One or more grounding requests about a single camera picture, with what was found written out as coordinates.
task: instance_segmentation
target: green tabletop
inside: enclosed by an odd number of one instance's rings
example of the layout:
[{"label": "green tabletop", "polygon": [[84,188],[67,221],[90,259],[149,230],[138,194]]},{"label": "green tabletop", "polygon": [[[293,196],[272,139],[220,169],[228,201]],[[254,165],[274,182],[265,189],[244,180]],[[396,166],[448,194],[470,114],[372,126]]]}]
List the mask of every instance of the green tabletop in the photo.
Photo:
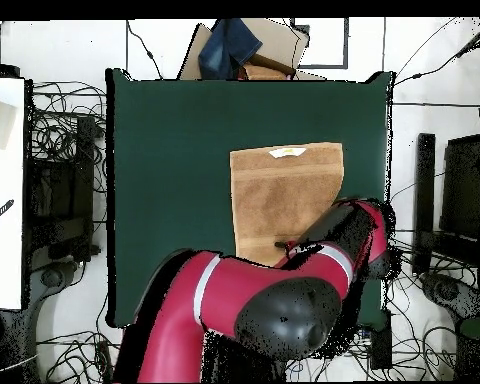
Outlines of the green tabletop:
[{"label": "green tabletop", "polygon": [[[234,254],[232,150],[341,142],[339,197],[383,200],[391,78],[379,73],[363,84],[131,81],[120,70],[107,73],[107,125],[113,126],[107,143],[113,143],[115,172],[108,255],[115,255],[116,268],[115,281],[109,275],[116,304],[115,310],[109,305],[109,323],[132,323],[151,274],[174,250]],[[380,282],[368,282],[360,323],[384,325],[380,296]]]}]

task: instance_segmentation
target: black cable bundle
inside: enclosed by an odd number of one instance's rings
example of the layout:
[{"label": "black cable bundle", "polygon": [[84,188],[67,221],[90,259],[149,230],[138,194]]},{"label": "black cable bundle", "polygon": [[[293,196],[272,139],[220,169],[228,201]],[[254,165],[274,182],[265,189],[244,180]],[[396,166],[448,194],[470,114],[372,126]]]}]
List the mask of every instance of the black cable bundle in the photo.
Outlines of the black cable bundle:
[{"label": "black cable bundle", "polygon": [[[80,84],[82,88],[64,93],[61,86],[64,84]],[[54,87],[56,92],[45,92],[42,89]],[[34,99],[36,97],[48,98],[49,104],[46,108],[41,109],[35,107],[33,111],[33,130],[32,130],[32,157],[37,160],[47,161],[66,161],[75,165],[76,172],[81,172],[75,160],[75,153],[80,148],[77,139],[77,118],[79,117],[92,117],[96,123],[95,138],[101,138],[105,134],[105,103],[103,98],[105,92],[99,88],[93,87],[89,84],[71,81],[71,82],[46,82],[34,84]],[[75,106],[71,110],[68,108],[68,98],[77,96],[85,97],[97,97],[98,103],[93,107],[87,106]],[[105,196],[107,190],[103,184],[103,176],[106,178],[105,169],[105,148],[100,148],[95,143],[93,144],[94,157],[90,158],[94,166],[98,171],[99,178],[94,177],[94,180],[98,184],[93,183],[93,190],[96,193]],[[88,153],[85,150],[81,150],[85,155]],[[105,222],[105,214],[100,221],[93,221],[98,224],[95,228],[95,233],[102,223]],[[82,270],[82,275],[78,281],[71,284],[74,286],[78,284],[85,273],[86,264]],[[96,331],[82,331],[79,333],[68,334],[65,336],[54,337],[49,340],[37,343],[38,345],[54,344],[54,345],[68,345],[67,349],[57,358],[55,364],[46,373],[47,383],[65,383],[73,382],[73,384],[82,383],[106,383],[110,382],[111,370],[113,369],[110,355],[108,353],[109,348],[119,349],[118,345],[112,344],[110,340],[101,333],[98,325],[98,320],[105,309],[107,297],[101,308],[98,317],[96,318]],[[61,342],[60,339],[68,337],[77,337],[87,335],[84,340],[74,339],[71,342]],[[92,357],[88,357],[88,354],[84,352],[86,346],[93,347]],[[53,375],[55,371],[62,365],[67,365],[73,372],[68,378],[62,381],[53,381]],[[94,369],[98,378],[91,375],[90,371]]]},{"label": "black cable bundle", "polygon": [[[82,88],[63,92],[61,86],[64,84],[80,84]],[[56,92],[40,91],[49,87],[54,87]],[[92,117],[96,123],[95,138],[101,138],[105,134],[106,123],[106,103],[104,102],[105,92],[97,87],[80,81],[68,82],[43,82],[34,84],[34,99],[46,97],[50,103],[44,109],[34,107],[32,119],[32,157],[34,159],[43,159],[49,161],[67,161],[75,164],[77,172],[81,172],[78,163],[75,163],[76,149],[80,146],[77,141],[77,118]],[[71,110],[68,108],[69,97],[97,97],[98,103],[91,108],[87,106],[75,106]],[[107,189],[104,186],[103,177],[106,178],[105,168],[105,148],[100,148],[93,144],[94,157],[90,158],[99,178],[95,175],[93,182],[93,190],[96,193],[106,195]],[[95,233],[106,219],[105,214],[99,221],[93,221],[97,227],[93,231]]]},{"label": "black cable bundle", "polygon": [[[101,333],[98,325],[98,320],[105,309],[107,302],[107,297],[105,296],[105,301],[103,306],[96,318],[96,331],[81,331],[78,333],[67,334],[64,336],[54,337],[42,342],[38,342],[38,345],[46,344],[67,344],[67,349],[57,358],[55,364],[50,367],[46,372],[45,381],[46,383],[67,383],[72,382],[73,384],[84,384],[84,383],[110,383],[110,376],[113,370],[113,365],[111,363],[110,355],[104,350],[104,347],[114,348],[119,350],[119,346],[110,342],[110,340]],[[69,343],[58,342],[62,338],[75,337],[88,335],[83,341],[74,339]],[[93,346],[94,355],[92,358],[89,358],[84,352],[85,346]],[[60,381],[54,381],[52,379],[55,371],[63,366],[67,365],[71,371],[72,375],[64,378]],[[98,374],[98,378],[94,378],[90,375],[90,370],[95,369]]]}]

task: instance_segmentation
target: red robot arm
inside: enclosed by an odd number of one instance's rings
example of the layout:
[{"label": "red robot arm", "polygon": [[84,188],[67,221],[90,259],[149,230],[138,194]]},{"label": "red robot arm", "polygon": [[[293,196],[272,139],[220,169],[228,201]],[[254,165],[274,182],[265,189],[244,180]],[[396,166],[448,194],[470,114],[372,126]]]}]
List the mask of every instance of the red robot arm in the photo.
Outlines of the red robot arm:
[{"label": "red robot arm", "polygon": [[389,271],[387,219],[376,201],[335,203],[275,266],[182,250],[155,271],[127,327],[114,380],[199,382],[207,329],[279,361],[326,341],[361,271]]}]

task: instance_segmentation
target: tangled wires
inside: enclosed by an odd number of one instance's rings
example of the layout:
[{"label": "tangled wires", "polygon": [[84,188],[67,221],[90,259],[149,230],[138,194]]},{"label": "tangled wires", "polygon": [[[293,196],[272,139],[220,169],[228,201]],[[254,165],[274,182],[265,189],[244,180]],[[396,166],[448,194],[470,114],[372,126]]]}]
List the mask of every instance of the tangled wires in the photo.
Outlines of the tangled wires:
[{"label": "tangled wires", "polygon": [[[83,86],[69,92],[63,92],[61,86],[75,84]],[[97,103],[88,107],[75,104],[74,99],[94,99]],[[79,172],[83,180],[86,176],[82,174],[81,167],[76,162],[76,152],[79,151],[92,160],[96,170],[94,181],[87,181],[93,185],[95,193],[105,196],[106,168],[105,168],[105,147],[100,147],[98,142],[93,143],[93,157],[82,148],[77,138],[77,119],[81,117],[92,117],[95,122],[94,139],[103,139],[105,134],[106,104],[104,102],[105,92],[89,84],[72,82],[46,82],[34,84],[34,111],[32,119],[32,145],[31,154],[33,159],[47,160],[53,162],[71,162],[75,165],[76,172]],[[94,232],[98,230],[106,218],[106,208],[103,217],[97,224]]]},{"label": "tangled wires", "polygon": [[[99,329],[98,320],[105,309],[106,301],[107,297],[105,297],[101,311],[96,318],[96,331],[81,331],[37,343],[38,345],[54,344],[68,346],[57,358],[55,364],[46,372],[46,383],[100,384],[111,382],[114,367],[110,358],[109,348],[119,350],[119,346],[111,343]],[[73,339],[71,342],[60,342],[60,339],[78,336],[87,337],[84,340]],[[69,368],[72,374],[62,380],[55,381],[55,372],[63,366]]]},{"label": "tangled wires", "polygon": [[[63,92],[62,86],[79,88],[69,92]],[[75,172],[80,173],[82,179],[93,186],[93,191],[105,197],[107,189],[103,177],[106,178],[105,147],[100,145],[105,134],[105,93],[99,88],[82,82],[46,82],[34,84],[34,103],[32,119],[32,144],[31,156],[36,160],[50,162],[70,162]],[[82,99],[91,99],[92,106],[80,103]],[[77,136],[78,118],[91,117],[95,123],[93,130],[92,153],[84,149]],[[83,174],[79,166],[78,157],[86,157],[86,162],[92,161],[97,172],[94,172],[94,180]],[[45,186],[49,182],[43,179]],[[93,221],[97,224],[95,233],[106,218],[106,207],[103,218]],[[118,349],[99,329],[98,320],[103,313],[107,301],[103,303],[98,317],[96,318],[96,331],[82,331],[79,333],[59,336],[43,342],[39,345],[54,344],[66,345],[65,351],[57,358],[55,364],[46,373],[47,383],[106,383],[111,379],[112,362],[109,348]],[[69,368],[72,375],[55,381],[55,372],[61,367]]]}]

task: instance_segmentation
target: power cord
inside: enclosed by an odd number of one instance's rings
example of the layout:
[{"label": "power cord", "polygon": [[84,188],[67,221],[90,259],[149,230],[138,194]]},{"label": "power cord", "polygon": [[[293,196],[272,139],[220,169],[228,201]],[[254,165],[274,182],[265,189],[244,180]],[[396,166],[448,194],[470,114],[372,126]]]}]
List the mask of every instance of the power cord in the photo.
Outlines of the power cord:
[{"label": "power cord", "polygon": [[297,52],[297,45],[299,44],[299,41],[301,40],[301,38],[295,33],[295,31],[293,30],[293,28],[288,25],[286,23],[286,21],[284,20],[284,18],[281,18],[283,23],[288,27],[290,28],[290,31],[293,33],[293,35],[295,35],[295,37],[297,37],[297,41],[295,42],[295,47],[293,48],[293,56],[292,56],[292,68],[293,68],[293,63],[295,61],[295,53]]},{"label": "power cord", "polygon": [[[110,340],[101,333],[99,329],[99,318],[101,317],[103,310],[106,305],[106,301],[108,298],[105,296],[105,301],[103,303],[103,307],[101,308],[97,318],[96,318],[96,330],[97,331],[82,331],[78,333],[68,334],[65,336],[58,336],[52,339],[48,339],[42,342],[38,342],[38,345],[43,344],[60,344],[54,343],[56,340],[60,340],[62,338],[69,338],[75,336],[81,336],[87,334],[88,337],[81,341],[77,339],[73,339],[66,350],[57,358],[55,364],[48,369],[46,372],[46,383],[67,383],[72,381],[73,384],[83,384],[83,383],[103,383],[104,379],[107,377],[107,374],[110,370],[113,370],[113,365],[110,360],[110,356],[104,354],[103,347],[106,346],[107,348],[114,348],[119,350],[119,347],[110,342]],[[85,347],[89,345],[93,346],[93,357],[89,358],[84,351]],[[72,375],[64,378],[62,380],[55,381],[53,380],[53,375],[55,371],[60,368],[61,366],[66,365],[72,371]],[[98,374],[98,378],[91,376],[91,370],[95,371]]]},{"label": "power cord", "polygon": [[130,21],[126,21],[126,25],[128,27],[128,31],[130,32],[131,35],[133,35],[134,37],[138,38],[140,40],[140,42],[142,43],[142,47],[144,47],[144,50],[146,50],[146,54],[148,55],[148,57],[153,61],[153,63],[155,64],[155,67],[156,67],[156,71],[158,72],[158,76],[160,77],[161,80],[164,79],[164,77],[162,76],[162,74],[160,73],[160,69],[158,69],[158,65],[156,64],[156,60],[155,58],[153,57],[153,53],[151,53],[148,48],[146,47],[146,45],[144,44],[144,40],[142,39],[142,37],[140,37],[139,35],[135,34],[133,31],[132,31],[132,28],[130,26]]},{"label": "power cord", "polygon": [[441,69],[443,69],[446,65],[448,65],[452,60],[454,59],[460,59],[463,55],[465,55],[466,53],[468,53],[469,51],[472,51],[476,48],[480,47],[480,31],[464,46],[462,47],[462,49],[460,49],[457,53],[455,53],[452,57],[450,57],[445,63],[443,63],[439,68],[437,69],[434,69],[433,71],[428,71],[428,72],[424,72],[424,73],[418,73],[418,74],[414,74],[410,77],[407,77],[405,79],[403,79],[402,81],[399,81],[397,83],[395,83],[395,87],[398,85],[398,84],[401,84],[405,81],[409,81],[411,79],[418,79],[418,78],[421,78],[425,75],[431,75],[431,74],[434,74],[438,71],[440,71]]},{"label": "power cord", "polygon": [[402,73],[402,71],[407,67],[407,65],[409,64],[409,62],[414,58],[414,56],[416,56],[418,54],[418,52],[439,32],[441,31],[445,26],[447,26],[448,24],[450,24],[452,21],[454,21],[455,19],[457,18],[451,18],[448,22],[446,22],[445,24],[441,25],[441,27],[436,31],[434,32],[430,37],[427,38],[427,40],[418,48],[418,50],[416,50],[414,52],[414,54],[409,58],[409,60],[407,62],[405,62],[405,65],[402,66],[402,69],[400,69],[400,71],[398,72],[398,74],[396,74],[396,78],[398,78],[398,76]]}]

